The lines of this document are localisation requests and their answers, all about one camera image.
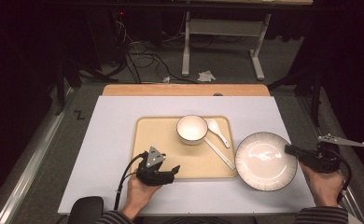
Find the sleeve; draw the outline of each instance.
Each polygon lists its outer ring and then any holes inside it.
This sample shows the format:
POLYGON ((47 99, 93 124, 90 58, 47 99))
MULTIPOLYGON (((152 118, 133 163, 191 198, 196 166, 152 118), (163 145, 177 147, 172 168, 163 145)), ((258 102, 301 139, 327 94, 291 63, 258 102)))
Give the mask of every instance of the sleeve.
POLYGON ((348 213, 340 207, 313 207, 300 210, 296 215, 295 224, 335 223, 348 224, 348 213))
POLYGON ((111 210, 103 213, 96 224, 133 224, 133 222, 120 211, 111 210))

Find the beige tray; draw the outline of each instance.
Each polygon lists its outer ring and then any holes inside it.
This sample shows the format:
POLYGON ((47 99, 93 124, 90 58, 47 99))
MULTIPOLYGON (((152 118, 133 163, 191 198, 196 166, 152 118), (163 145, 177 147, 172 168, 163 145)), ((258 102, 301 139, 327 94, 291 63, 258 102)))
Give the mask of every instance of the beige tray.
MULTIPOLYGON (((136 122, 133 140, 132 158, 155 147, 160 153, 166 154, 160 170, 170 171, 180 165, 175 178, 216 178, 234 177, 237 171, 232 170, 204 141, 199 145, 189 146, 181 142, 176 132, 176 124, 182 117, 143 117, 136 122)), ((234 163, 235 150, 231 138, 229 121, 224 117, 203 117, 215 119, 220 130, 231 144, 226 148, 220 138, 208 131, 207 138, 234 163)), ((136 161, 130 170, 138 167, 136 161)))

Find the white plate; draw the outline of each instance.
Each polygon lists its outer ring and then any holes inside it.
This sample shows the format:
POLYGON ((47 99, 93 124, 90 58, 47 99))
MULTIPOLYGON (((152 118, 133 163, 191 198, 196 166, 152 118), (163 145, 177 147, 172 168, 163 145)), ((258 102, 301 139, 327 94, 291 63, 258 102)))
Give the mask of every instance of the white plate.
POLYGON ((298 169, 294 156, 285 153, 288 142, 274 133, 254 133, 237 148, 239 176, 254 189, 278 190, 292 181, 298 169))

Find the spoon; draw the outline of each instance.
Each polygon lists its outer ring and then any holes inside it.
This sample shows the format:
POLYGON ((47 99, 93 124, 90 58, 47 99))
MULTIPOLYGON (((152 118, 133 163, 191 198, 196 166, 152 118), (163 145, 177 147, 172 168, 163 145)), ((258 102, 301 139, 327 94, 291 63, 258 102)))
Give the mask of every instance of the spoon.
POLYGON ((222 132, 219 129, 219 125, 217 124, 217 121, 214 119, 208 119, 207 120, 207 124, 208 124, 208 129, 217 134, 217 136, 220 137, 220 139, 222 139, 223 143, 225 144, 226 148, 231 147, 231 145, 229 144, 228 140, 226 140, 225 136, 223 136, 222 132))

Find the hand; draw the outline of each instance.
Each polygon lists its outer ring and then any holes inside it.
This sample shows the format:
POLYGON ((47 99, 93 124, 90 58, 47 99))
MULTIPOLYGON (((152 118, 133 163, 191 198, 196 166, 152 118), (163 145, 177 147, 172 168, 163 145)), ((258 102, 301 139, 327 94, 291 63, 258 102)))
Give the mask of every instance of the hand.
POLYGON ((309 187, 316 206, 337 207, 337 197, 343 186, 343 176, 338 172, 331 174, 317 173, 299 162, 302 170, 309 176, 309 187))
POLYGON ((153 194, 160 189, 161 186, 147 186, 141 183, 136 177, 136 174, 134 174, 130 177, 128 187, 127 201, 121 212, 130 220, 134 220, 141 210, 147 206, 153 194))

